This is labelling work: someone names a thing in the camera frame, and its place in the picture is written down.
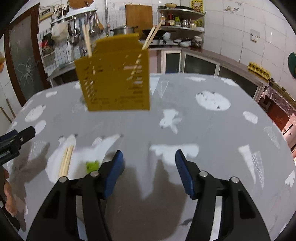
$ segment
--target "kitchen shelf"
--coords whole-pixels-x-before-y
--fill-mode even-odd
[[[194,32],[198,32],[198,33],[204,33],[204,31],[200,31],[194,28],[186,28],[186,27],[176,27],[176,26],[161,26],[160,27],[162,30],[191,30]]]
[[[158,9],[157,11],[163,14],[172,14],[180,18],[187,18],[187,19],[194,19],[194,20],[204,16],[204,14],[200,12],[196,12],[188,9],[181,9],[181,8],[164,8],[164,9]]]

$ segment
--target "round cutting board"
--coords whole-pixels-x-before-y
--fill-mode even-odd
[[[84,1],[85,0],[68,0],[68,3],[71,8],[77,9],[77,8],[86,7],[86,4]],[[87,0],[89,5],[91,5],[93,1],[94,0]]]

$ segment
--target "blue gripper pad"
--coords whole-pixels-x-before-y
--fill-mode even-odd
[[[115,183],[119,175],[123,172],[123,154],[121,151],[117,151],[112,159],[113,165],[107,175],[104,187],[104,197],[107,198],[113,193]]]
[[[175,154],[175,162],[181,177],[183,187],[187,195],[191,198],[194,196],[194,180],[189,173],[187,166],[185,165],[184,155],[181,150],[177,150]]]

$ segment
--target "chopstick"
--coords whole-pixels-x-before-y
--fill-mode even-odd
[[[152,36],[150,37],[148,43],[146,44],[145,49],[148,49],[149,45],[151,44],[151,41],[154,39],[154,37],[155,37],[157,31],[159,30],[160,26],[161,26],[161,22],[159,22],[159,24],[155,28],[155,31],[153,32]]]
[[[150,33],[148,34],[148,37],[146,38],[146,41],[142,47],[142,50],[146,49],[146,45],[148,44],[148,41],[150,40],[151,35],[153,34],[156,26],[153,26],[153,28],[150,30]]]
[[[71,145],[71,146],[67,147],[64,152],[61,167],[59,170],[59,178],[66,177],[68,175],[73,148],[74,148],[74,146]]]
[[[83,35],[84,35],[84,42],[85,42],[85,46],[87,49],[87,54],[88,57],[92,57],[92,51],[91,51],[91,41],[90,41],[90,37],[89,37],[89,31],[87,29],[86,25],[82,26],[82,31],[83,31]]]

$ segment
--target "yellow poster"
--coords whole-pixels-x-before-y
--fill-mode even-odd
[[[203,1],[202,0],[191,0],[191,8],[196,12],[203,13]]]

